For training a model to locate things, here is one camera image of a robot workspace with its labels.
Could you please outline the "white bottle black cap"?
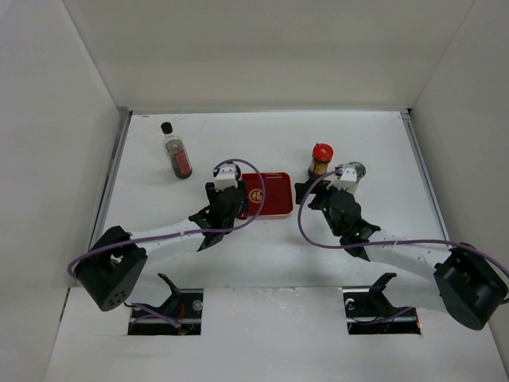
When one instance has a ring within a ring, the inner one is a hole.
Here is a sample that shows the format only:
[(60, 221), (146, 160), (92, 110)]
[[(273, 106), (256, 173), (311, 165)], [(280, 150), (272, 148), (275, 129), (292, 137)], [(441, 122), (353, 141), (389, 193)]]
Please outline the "white bottle black cap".
[(235, 180), (239, 181), (242, 178), (242, 171), (238, 165), (235, 165)]

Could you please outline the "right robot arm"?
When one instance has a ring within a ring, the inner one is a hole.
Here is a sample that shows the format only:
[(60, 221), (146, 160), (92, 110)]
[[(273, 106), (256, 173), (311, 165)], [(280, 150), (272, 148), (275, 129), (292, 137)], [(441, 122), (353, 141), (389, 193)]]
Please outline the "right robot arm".
[(489, 255), (447, 240), (398, 239), (362, 218), (354, 195), (329, 181), (296, 183), (296, 203), (323, 214), (337, 248), (351, 257), (382, 263), (435, 284), (443, 309), (461, 325), (483, 329), (508, 302), (508, 271)]

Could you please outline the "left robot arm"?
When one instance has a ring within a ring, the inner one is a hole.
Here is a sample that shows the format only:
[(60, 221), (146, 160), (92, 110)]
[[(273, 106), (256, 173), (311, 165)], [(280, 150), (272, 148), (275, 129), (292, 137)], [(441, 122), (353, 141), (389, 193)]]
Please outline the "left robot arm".
[(164, 318), (176, 313), (177, 289), (168, 276), (171, 258), (218, 244), (237, 218), (247, 216), (244, 181), (222, 190), (209, 182), (205, 189), (209, 205), (188, 219), (151, 232), (109, 228), (92, 247), (93, 254), (71, 266), (101, 311), (126, 302), (147, 306)]

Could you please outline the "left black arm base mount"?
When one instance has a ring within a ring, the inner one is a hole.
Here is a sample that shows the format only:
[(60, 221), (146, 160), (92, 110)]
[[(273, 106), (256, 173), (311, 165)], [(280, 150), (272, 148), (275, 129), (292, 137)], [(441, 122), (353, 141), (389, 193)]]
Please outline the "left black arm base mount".
[(166, 275), (158, 276), (166, 284), (170, 295), (159, 306), (148, 306), (154, 315), (133, 304), (127, 334), (130, 336), (198, 336), (201, 335), (204, 290), (179, 289)]

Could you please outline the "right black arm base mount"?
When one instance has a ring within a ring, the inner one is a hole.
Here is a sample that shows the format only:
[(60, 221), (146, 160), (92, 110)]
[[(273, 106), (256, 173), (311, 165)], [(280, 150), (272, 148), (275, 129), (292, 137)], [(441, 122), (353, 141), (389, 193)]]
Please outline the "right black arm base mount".
[(350, 335), (421, 334), (417, 310), (393, 306), (383, 293), (395, 277), (395, 273), (385, 273), (370, 286), (342, 289)]

